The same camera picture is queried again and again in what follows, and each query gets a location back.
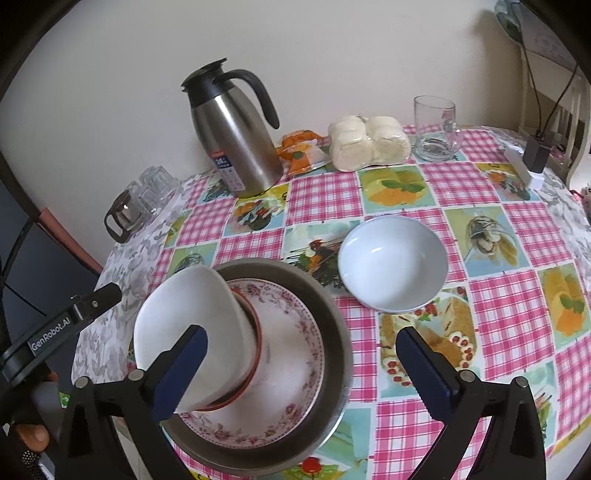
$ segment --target black carafe handle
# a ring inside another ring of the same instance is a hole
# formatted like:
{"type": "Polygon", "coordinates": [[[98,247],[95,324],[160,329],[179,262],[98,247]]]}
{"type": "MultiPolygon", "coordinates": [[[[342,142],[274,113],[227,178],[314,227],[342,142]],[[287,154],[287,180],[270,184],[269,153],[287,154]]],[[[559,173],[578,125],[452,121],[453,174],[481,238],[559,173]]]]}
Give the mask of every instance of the black carafe handle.
{"type": "Polygon", "coordinates": [[[271,97],[269,97],[267,89],[262,84],[261,79],[248,70],[231,70],[230,72],[225,72],[221,75],[218,75],[215,79],[215,83],[223,83],[231,79],[244,80],[248,85],[251,86],[251,88],[256,93],[256,97],[259,99],[262,112],[265,115],[267,122],[269,122],[269,125],[277,130],[279,128],[279,117],[277,116],[275,106],[271,101],[271,97]]]}

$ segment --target table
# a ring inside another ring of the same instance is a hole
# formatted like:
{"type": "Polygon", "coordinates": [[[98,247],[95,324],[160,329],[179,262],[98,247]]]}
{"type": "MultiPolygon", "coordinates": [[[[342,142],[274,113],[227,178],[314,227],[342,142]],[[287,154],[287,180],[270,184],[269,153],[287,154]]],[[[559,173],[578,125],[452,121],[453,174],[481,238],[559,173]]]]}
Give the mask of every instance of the table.
{"type": "MultiPolygon", "coordinates": [[[[440,237],[450,265],[438,298],[407,320],[431,339],[432,348],[483,380],[508,382],[525,375],[551,459],[591,421],[590,295],[585,285],[591,255],[577,249],[573,256],[571,251],[574,243],[586,244],[591,236],[564,236],[548,210],[551,202],[524,189],[514,176],[499,146],[508,140],[498,133],[466,131],[463,148],[446,163],[427,163],[412,155],[400,166],[357,173],[322,168],[292,180],[285,177],[251,199],[231,197],[216,173],[190,179],[183,185],[183,209],[170,231],[170,223],[164,222],[135,247],[118,245],[111,253],[98,286],[115,281],[124,300],[80,335],[73,380],[88,375],[94,381],[113,381],[125,375],[137,311],[145,296],[176,270],[245,257],[287,261],[314,270],[312,275],[333,294],[353,345],[350,403],[335,435],[317,452],[323,469],[314,477],[405,479],[442,425],[429,418],[388,348],[400,319],[374,312],[350,296],[336,262],[311,267],[318,264],[315,255],[334,254],[359,222],[404,215],[440,237]],[[467,239],[467,229],[474,233],[482,228],[493,232],[488,241],[475,245],[467,239]],[[319,241],[314,250],[313,241],[319,241]]],[[[555,177],[547,177],[551,184],[555,177]]],[[[482,419],[457,478],[469,472],[487,426],[482,419]]],[[[195,472],[231,477],[176,449],[195,472]]],[[[553,478],[565,478],[573,465],[558,469],[553,478]]],[[[302,467],[272,476],[301,479],[302,467]]]]}

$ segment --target stainless steel pitcher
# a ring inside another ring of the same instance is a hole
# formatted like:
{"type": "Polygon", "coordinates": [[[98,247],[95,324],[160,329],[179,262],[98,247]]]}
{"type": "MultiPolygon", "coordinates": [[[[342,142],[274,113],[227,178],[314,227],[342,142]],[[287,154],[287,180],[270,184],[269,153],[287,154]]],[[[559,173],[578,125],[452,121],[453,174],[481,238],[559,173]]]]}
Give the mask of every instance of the stainless steel pitcher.
{"type": "Polygon", "coordinates": [[[283,169],[261,116],[230,80],[241,79],[252,87],[273,128],[279,128],[279,119],[259,78],[247,70],[224,73],[224,61],[196,70],[182,87],[189,94],[197,136],[228,188],[235,197],[251,197],[277,183],[283,169]]]}

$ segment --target blue gripper pad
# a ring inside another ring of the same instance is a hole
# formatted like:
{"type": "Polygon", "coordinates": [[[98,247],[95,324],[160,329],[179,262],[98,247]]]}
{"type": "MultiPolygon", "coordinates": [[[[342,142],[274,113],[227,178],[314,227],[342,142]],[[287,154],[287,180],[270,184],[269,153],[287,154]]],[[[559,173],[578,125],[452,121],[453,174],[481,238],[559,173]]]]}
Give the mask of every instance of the blue gripper pad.
{"type": "Polygon", "coordinates": [[[207,333],[191,325],[177,343],[162,352],[147,371],[152,392],[152,418],[166,420],[178,406],[207,353],[207,333]]]}
{"type": "Polygon", "coordinates": [[[447,423],[460,390],[456,370],[442,354],[433,352],[413,327],[398,332],[396,356],[431,418],[447,423]]]}

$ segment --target white wall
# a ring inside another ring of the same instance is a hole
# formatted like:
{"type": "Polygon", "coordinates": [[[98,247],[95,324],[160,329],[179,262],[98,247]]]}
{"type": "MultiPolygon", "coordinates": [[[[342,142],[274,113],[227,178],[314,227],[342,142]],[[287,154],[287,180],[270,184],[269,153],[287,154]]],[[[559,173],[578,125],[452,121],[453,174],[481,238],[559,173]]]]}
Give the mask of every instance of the white wall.
{"type": "Polygon", "coordinates": [[[255,72],[280,135],[349,113],[413,121],[445,96],[463,124],[515,128],[521,66],[495,0],[82,0],[39,43],[0,103],[0,145],[39,207],[100,263],[102,218],[144,168],[207,162],[180,83],[228,57],[255,72]]]}

